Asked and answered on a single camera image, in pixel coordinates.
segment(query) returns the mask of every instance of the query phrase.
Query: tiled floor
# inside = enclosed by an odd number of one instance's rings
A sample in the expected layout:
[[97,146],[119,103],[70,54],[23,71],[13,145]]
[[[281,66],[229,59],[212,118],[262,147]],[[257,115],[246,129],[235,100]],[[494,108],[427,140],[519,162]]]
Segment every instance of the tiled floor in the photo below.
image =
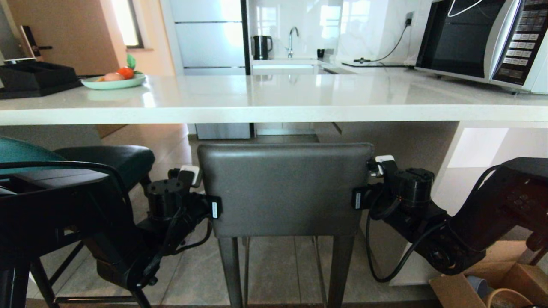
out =
[[[152,180],[164,179],[171,168],[184,164],[197,165],[196,147],[203,141],[186,138],[183,126],[130,125],[107,136],[104,144],[138,144],[152,149],[156,163],[151,172]],[[236,142],[316,142],[315,136],[265,136],[252,141]],[[147,200],[142,189],[130,192],[135,221],[146,216]],[[199,241],[205,234],[203,222],[189,236],[188,243]],[[322,272],[329,279],[332,239],[319,238]],[[243,268],[243,246],[240,245]],[[68,248],[43,258],[48,263],[62,258]],[[256,237],[252,238],[249,269],[249,302],[252,304],[274,303],[321,303],[315,250],[310,237]],[[220,253],[214,236],[204,245],[177,256],[162,259],[157,274],[158,283],[144,289],[152,304],[163,305],[227,305],[228,293],[224,281]],[[84,248],[61,276],[54,290],[59,296],[108,296],[125,295],[122,290],[102,280],[95,271],[95,260]],[[36,286],[30,284],[27,297],[41,298]],[[428,286],[390,287],[376,283],[369,272],[363,236],[356,239],[344,302],[370,303],[378,301],[406,301],[435,298]]]

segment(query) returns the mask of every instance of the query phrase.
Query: black kettle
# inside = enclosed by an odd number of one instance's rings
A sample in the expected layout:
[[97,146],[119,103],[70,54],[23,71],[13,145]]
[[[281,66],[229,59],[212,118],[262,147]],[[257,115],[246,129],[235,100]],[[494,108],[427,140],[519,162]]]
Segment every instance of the black kettle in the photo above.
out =
[[269,52],[272,51],[272,37],[268,35],[256,35],[253,37],[253,59],[268,60]]

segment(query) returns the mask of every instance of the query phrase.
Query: plate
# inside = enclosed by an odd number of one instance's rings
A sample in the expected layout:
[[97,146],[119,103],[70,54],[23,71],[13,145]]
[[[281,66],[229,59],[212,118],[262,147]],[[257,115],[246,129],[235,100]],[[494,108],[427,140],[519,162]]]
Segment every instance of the plate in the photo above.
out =
[[92,77],[82,80],[82,84],[90,89],[95,90],[112,90],[112,89],[123,89],[131,88],[141,85],[146,80],[144,74],[135,74],[132,79],[120,80],[120,81],[102,81],[95,82],[100,77]]

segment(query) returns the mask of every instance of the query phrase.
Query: cardboard box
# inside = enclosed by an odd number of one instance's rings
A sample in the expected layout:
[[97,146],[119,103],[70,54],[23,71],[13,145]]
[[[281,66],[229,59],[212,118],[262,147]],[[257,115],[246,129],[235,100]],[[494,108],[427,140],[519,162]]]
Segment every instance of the cardboard box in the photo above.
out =
[[444,308],[486,308],[483,300],[468,283],[466,275],[488,281],[490,287],[520,292],[537,305],[548,305],[548,276],[538,267],[516,262],[482,262],[465,273],[430,280],[432,289]]

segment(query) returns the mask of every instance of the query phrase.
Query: white wall tile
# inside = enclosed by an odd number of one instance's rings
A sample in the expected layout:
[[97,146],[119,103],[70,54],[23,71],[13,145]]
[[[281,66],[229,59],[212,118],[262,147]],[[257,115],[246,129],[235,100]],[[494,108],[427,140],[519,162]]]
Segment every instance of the white wall tile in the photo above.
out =
[[270,58],[287,58],[289,30],[295,26],[293,58],[316,58],[318,48],[335,49],[343,0],[249,0],[251,36],[273,39]]
[[344,0],[337,59],[386,56],[398,42],[408,12],[413,21],[396,50],[385,62],[409,61],[414,65],[430,12],[431,0]]

